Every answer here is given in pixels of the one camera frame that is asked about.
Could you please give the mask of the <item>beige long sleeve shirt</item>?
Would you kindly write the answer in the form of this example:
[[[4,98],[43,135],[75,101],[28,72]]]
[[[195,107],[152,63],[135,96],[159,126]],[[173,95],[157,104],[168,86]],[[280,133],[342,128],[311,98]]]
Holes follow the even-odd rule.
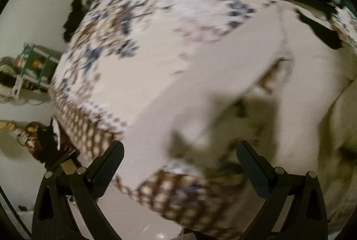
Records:
[[[125,135],[115,184],[160,216],[238,239],[262,200],[236,158],[248,142],[274,166],[315,171],[337,232],[356,207],[356,52],[292,4],[259,12],[199,54]]]

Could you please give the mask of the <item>black clothes pile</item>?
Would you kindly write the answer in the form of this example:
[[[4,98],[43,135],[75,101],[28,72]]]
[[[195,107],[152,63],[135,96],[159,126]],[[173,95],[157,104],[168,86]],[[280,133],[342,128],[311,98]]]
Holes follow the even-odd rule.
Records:
[[[78,26],[80,25],[85,14],[89,11],[93,0],[73,0],[71,3],[71,12],[63,25],[63,39],[68,43]]]

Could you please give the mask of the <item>red patterned bag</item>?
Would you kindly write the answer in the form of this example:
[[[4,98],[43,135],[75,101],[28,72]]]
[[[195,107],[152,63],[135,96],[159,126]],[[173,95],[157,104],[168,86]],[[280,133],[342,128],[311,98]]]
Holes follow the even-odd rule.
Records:
[[[19,134],[19,142],[41,163],[46,161],[53,143],[52,131],[39,122],[30,122]]]

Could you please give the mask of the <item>green storage rack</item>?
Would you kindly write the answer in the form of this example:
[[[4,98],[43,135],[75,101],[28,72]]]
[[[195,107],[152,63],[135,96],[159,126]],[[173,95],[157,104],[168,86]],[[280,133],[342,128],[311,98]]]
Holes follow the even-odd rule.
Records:
[[[12,95],[19,98],[22,90],[47,93],[62,53],[46,46],[24,43],[15,59],[17,75]]]

